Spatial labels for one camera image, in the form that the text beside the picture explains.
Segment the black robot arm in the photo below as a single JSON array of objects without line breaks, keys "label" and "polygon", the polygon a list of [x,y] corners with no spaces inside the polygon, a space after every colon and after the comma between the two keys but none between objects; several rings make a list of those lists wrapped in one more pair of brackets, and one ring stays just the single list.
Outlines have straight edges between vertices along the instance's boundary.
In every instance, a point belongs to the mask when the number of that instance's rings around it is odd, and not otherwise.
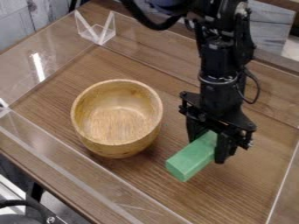
[{"label": "black robot arm", "polygon": [[120,0],[136,21],[147,28],[164,31],[183,19],[194,31],[200,71],[198,93],[180,92],[180,113],[186,116],[188,138],[207,132],[216,134],[214,161],[226,162],[238,148],[248,149],[258,126],[242,111],[247,79],[255,75],[247,64],[254,59],[248,0],[150,0],[148,4],[168,18],[156,23],[135,0]]}]

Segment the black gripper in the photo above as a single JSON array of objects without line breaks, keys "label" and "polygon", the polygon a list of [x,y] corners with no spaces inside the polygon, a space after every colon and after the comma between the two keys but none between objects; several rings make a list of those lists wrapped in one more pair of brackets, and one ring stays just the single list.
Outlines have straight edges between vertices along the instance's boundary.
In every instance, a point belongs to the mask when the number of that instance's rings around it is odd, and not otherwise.
[{"label": "black gripper", "polygon": [[238,147],[248,149],[258,126],[242,109],[246,78],[200,82],[200,92],[180,92],[179,112],[186,116],[190,142],[208,131],[218,134],[215,163],[222,165]]}]

